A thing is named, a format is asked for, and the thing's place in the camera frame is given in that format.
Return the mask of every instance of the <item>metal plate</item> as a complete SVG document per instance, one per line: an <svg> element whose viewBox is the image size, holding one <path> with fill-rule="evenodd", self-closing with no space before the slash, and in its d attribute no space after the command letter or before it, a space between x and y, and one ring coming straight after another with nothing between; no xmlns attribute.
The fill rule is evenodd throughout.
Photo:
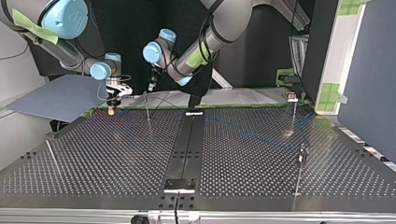
<svg viewBox="0 0 396 224"><path fill-rule="evenodd" d="M154 111L150 123L145 111L98 112L51 141L53 156L42 145L1 171L0 206L395 213L395 173L310 109L292 111ZM177 176L196 181L195 193L163 194Z"/></svg>
<svg viewBox="0 0 396 224"><path fill-rule="evenodd" d="M396 206L396 174L303 107L295 119L291 107L206 110L203 138L194 209L291 211L296 203L295 210L392 212ZM301 144L309 157L295 198Z"/></svg>
<svg viewBox="0 0 396 224"><path fill-rule="evenodd" d="M73 198L56 205L60 207L158 208L157 202L151 204L162 193L183 112L155 111L151 116L148 122L145 111L123 111L114 117L96 112L49 143L56 160L42 149L0 175L0 197L41 197L54 204L59 198Z"/></svg>

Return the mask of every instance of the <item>black backdrop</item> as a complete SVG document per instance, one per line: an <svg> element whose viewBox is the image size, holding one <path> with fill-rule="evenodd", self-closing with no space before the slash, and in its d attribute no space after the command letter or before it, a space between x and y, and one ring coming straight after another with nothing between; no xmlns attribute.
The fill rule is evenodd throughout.
<svg viewBox="0 0 396 224"><path fill-rule="evenodd" d="M299 2L312 18L315 0ZM106 52L122 55L122 73L133 77L128 84L134 94L148 87L151 65L143 59L143 47L168 28L177 33L175 50L181 55L196 40L207 16L199 0L92 0L92 5ZM219 52L216 68L235 87L275 86L276 70L291 68L290 33L290 23L274 8L256 7L243 36ZM203 96L211 85L212 67L205 66L186 87L164 76L156 91L179 89Z"/></svg>
<svg viewBox="0 0 396 224"><path fill-rule="evenodd" d="M122 73L133 77L134 94L148 87L151 65L142 56L143 47L154 40L162 28L177 33L175 51L181 55L198 37L207 10L199 0L92 0L102 41L107 52L122 55ZM164 76L156 91L180 89L203 96L210 82L212 64L186 86L179 87Z"/></svg>

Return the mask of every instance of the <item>gray panel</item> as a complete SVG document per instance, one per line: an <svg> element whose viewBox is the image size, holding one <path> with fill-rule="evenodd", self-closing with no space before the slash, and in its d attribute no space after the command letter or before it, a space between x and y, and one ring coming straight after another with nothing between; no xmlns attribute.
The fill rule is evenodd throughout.
<svg viewBox="0 0 396 224"><path fill-rule="evenodd" d="M339 120L392 161L396 161L394 75L396 1L366 6Z"/></svg>
<svg viewBox="0 0 396 224"><path fill-rule="evenodd" d="M92 77L66 75L22 96L7 107L23 114L72 122L103 103L97 93L106 98L106 85L100 84Z"/></svg>
<svg viewBox="0 0 396 224"><path fill-rule="evenodd" d="M56 160L42 148L0 173L0 205L155 209L182 122L176 110L150 123L143 110L98 111L50 143Z"/></svg>
<svg viewBox="0 0 396 224"><path fill-rule="evenodd" d="M315 3L303 71L304 86L313 99L318 95L338 2L339 0L317 0Z"/></svg>

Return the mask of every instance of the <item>black cable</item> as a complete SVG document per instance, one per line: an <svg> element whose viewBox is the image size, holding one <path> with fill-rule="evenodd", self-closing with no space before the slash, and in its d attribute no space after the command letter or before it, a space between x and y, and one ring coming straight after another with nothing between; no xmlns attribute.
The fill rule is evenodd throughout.
<svg viewBox="0 0 396 224"><path fill-rule="evenodd" d="M177 207L178 207L178 195L177 195L176 206L175 206L175 223L176 224L178 224Z"/></svg>
<svg viewBox="0 0 396 224"><path fill-rule="evenodd" d="M93 56L93 55L91 55L87 50L85 50L85 49L81 46L81 44L80 44L79 41L78 41L78 37L75 39L75 42L76 42L77 47L80 48L82 51L84 51L84 53L87 54L88 56L90 56L91 58L98 59L98 58L101 58L101 57L105 56L105 53L104 53L104 54L101 54L101 55L99 55L99 56Z"/></svg>
<svg viewBox="0 0 396 224"><path fill-rule="evenodd" d="M21 56L22 54L24 54L28 49L29 49L29 44L26 43L26 48L23 50L23 52L21 52L21 53L19 53L19 54L16 54L16 55L13 55L13 56L5 57L5 58L0 58L0 61L1 61L1 60L7 60L7 59L12 59L12 58L19 57L19 56Z"/></svg>
<svg viewBox="0 0 396 224"><path fill-rule="evenodd" d="M202 25L201 25L201 29L200 29L200 31L199 31L199 38L198 38L198 47L199 47L199 50L200 50L200 53L201 53L201 56L202 56L202 58L207 62L207 63L213 63L215 60L216 60L216 57L217 57L217 53L215 53L214 55L213 55L213 57L212 57L212 52L210 52L210 48L209 48L209 45L207 44L207 39L206 39L206 30L207 30L207 28L209 27L209 26L205 26L206 25L206 23L207 23L207 21L210 19L210 18L212 18L212 20L213 20L213 14L209 14L206 18L205 18L205 20L204 20L204 22L202 23ZM204 42L204 45L205 45L205 50L206 50L206 52L207 52L207 57L206 57L206 55L204 54L204 51L203 51L203 48L202 48L202 42Z"/></svg>
<svg viewBox="0 0 396 224"><path fill-rule="evenodd" d="M296 13L297 13L297 6L298 6L298 0L296 0L296 3L294 4L293 14L291 16L291 36L290 36L291 38L293 38L293 36L294 36L294 19L295 19ZM293 47L292 41L290 44L291 44L291 58L293 59L293 62L295 64L295 66L297 67L297 61L296 61L296 58L294 57L294 47ZM304 91L306 92L306 95L315 104L314 98L312 98L309 95L308 91L306 90L306 87L303 83L303 79L302 79L301 75L299 74L298 69L296 69L296 75L300 79L301 86L303 87Z"/></svg>

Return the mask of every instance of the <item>small black component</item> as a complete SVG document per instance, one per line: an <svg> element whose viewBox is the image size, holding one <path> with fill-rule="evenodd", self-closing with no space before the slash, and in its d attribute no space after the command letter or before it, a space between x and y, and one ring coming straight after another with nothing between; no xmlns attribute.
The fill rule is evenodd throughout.
<svg viewBox="0 0 396 224"><path fill-rule="evenodd" d="M164 189L195 189L195 180L167 179Z"/></svg>
<svg viewBox="0 0 396 224"><path fill-rule="evenodd" d="M149 224L147 217L135 216L131 219L131 224Z"/></svg>
<svg viewBox="0 0 396 224"><path fill-rule="evenodd" d="M381 161L390 161L390 160L388 160L388 158L386 158L386 157L381 157L380 160L381 160Z"/></svg>

